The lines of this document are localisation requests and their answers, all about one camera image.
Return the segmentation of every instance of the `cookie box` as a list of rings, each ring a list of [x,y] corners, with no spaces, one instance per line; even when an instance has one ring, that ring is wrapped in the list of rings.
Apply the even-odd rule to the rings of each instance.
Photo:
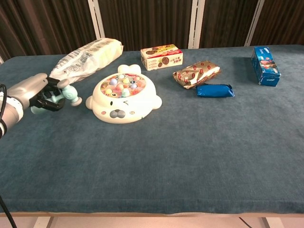
[[[258,83],[263,86],[276,86],[281,73],[273,60],[269,47],[254,47],[251,61],[256,71]]]
[[[141,50],[142,63],[147,70],[155,70],[182,64],[182,51],[174,44]]]

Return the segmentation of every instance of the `seal nose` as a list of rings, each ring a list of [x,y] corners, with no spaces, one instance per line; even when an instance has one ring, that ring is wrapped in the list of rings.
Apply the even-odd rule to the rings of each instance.
[[[119,110],[119,109],[116,109],[116,110],[113,110],[112,112],[110,112],[110,117],[111,118],[124,118],[125,117],[125,112],[123,110]]]

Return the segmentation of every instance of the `snack package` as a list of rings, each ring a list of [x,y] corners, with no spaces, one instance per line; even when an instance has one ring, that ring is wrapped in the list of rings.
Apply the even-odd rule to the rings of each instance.
[[[97,39],[62,58],[50,77],[58,80],[68,79],[70,84],[81,81],[117,59],[123,48],[121,42],[116,39]]]
[[[203,84],[196,87],[196,92],[201,97],[234,97],[232,86],[226,84]]]
[[[190,89],[213,78],[219,71],[219,66],[210,61],[203,61],[173,73],[173,78],[184,88]]]
[[[258,83],[263,86],[276,86],[281,73],[273,60],[269,47],[254,47],[251,61]]]
[[[147,70],[182,64],[183,53],[174,44],[141,49],[142,63]]]

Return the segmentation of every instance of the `blue wrapped snack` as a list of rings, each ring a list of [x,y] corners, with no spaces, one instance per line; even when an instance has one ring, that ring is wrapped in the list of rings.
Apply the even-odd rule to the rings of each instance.
[[[203,84],[196,87],[196,92],[201,97],[234,97],[232,86],[226,84]]]

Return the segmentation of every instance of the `chocolate wafer package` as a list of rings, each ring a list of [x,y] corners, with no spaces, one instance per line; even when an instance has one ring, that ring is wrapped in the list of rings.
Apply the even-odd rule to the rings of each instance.
[[[142,63],[147,70],[182,64],[182,51],[174,44],[141,49]]]
[[[210,61],[203,61],[173,73],[173,78],[184,88],[190,89],[213,78],[220,68]]]

